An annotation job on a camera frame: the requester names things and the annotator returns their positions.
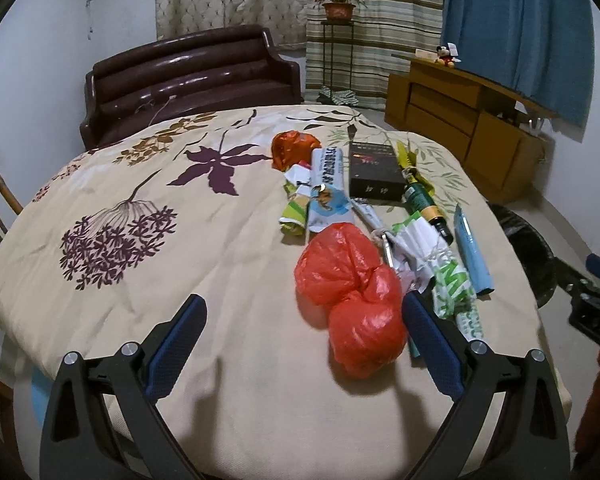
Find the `wooden cabinet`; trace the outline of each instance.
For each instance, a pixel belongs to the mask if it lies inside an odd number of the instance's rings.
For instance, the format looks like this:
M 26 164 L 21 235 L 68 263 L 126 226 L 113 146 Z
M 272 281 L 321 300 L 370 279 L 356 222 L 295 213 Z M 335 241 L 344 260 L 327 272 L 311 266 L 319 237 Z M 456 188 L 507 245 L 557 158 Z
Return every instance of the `wooden cabinet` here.
M 414 59 L 409 76 L 389 76 L 384 120 L 445 146 L 487 199 L 506 203 L 527 192 L 542 158 L 542 142 L 512 124 L 516 101 L 555 116 L 492 81 Z
M 413 132 L 427 132 L 429 139 L 442 144 L 458 160 L 464 160 L 469 137 L 457 128 L 411 104 L 407 106 L 405 124 Z
M 404 126 L 404 115 L 409 101 L 410 82 L 407 77 L 397 74 L 389 75 L 384 105 L 384 120 L 399 130 Z

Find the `potted plant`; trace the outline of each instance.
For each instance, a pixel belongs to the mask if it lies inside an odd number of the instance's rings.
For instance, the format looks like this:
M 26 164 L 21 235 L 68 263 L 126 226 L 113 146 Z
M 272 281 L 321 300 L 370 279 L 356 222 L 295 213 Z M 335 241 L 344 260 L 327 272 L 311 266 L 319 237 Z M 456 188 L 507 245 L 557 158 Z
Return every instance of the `potted plant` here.
M 356 6 L 352 2 L 363 6 L 362 0 L 315 0 L 317 4 L 323 4 L 327 13 L 327 20 L 330 22 L 348 23 L 353 16 L 353 9 Z

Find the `red plastic bag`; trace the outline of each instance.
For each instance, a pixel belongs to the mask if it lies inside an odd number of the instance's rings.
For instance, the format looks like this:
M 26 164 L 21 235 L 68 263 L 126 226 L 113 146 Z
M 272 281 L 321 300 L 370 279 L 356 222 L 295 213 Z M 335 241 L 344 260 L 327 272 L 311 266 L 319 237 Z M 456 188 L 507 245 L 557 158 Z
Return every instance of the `red plastic bag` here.
M 333 357 L 355 379 L 366 379 L 395 361 L 406 338 L 400 308 L 384 301 L 369 303 L 357 291 L 329 313 Z
M 330 307 L 331 348 L 348 375 L 368 378 L 402 353 L 407 331 L 400 280 L 360 229 L 327 227 L 306 247 L 294 274 L 301 294 Z
M 334 304 L 364 290 L 381 263 L 378 249 L 355 225 L 332 224 L 304 249 L 294 271 L 296 287 L 316 305 Z

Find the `green label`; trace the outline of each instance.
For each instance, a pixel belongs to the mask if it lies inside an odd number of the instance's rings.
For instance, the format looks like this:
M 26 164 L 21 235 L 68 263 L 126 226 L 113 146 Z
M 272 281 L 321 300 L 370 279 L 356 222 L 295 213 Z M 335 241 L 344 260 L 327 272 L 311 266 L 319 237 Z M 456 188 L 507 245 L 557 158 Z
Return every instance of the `green label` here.
M 407 206 L 410 213 L 422 211 L 429 206 L 435 206 L 436 203 L 429 196 L 429 193 L 424 189 L 424 186 L 415 182 L 411 184 L 407 191 L 404 192 L 404 199 L 407 201 Z

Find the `floral bedspread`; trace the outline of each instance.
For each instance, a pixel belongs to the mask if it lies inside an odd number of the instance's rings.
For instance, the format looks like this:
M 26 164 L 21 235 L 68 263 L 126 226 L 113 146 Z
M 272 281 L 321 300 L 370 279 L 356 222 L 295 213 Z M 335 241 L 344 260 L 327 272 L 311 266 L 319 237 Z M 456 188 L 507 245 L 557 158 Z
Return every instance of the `floral bedspread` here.
M 174 391 L 157 406 L 203 472 L 259 480 L 403 474 L 450 401 L 408 352 L 371 380 L 340 375 L 326 323 L 296 298 L 293 268 L 304 239 L 283 236 L 278 225 L 286 195 L 283 175 L 271 167 L 272 138 L 308 131 L 347 155 L 352 129 L 360 141 L 410 140 L 450 222 L 461 203 L 495 285 L 478 306 L 491 347 L 548 352 L 522 267 L 458 161 L 424 137 L 321 105 L 165 121 L 72 160 L 0 245 L 1 325 L 53 377 L 67 351 L 113 354 L 197 293 L 208 323 Z M 406 217 L 391 204 L 378 213 L 387 223 Z M 560 389 L 568 409 L 561 382 Z M 498 410 L 496 402 L 487 427 Z M 124 433 L 115 403 L 110 415 Z M 474 465 L 489 439 L 483 432 Z

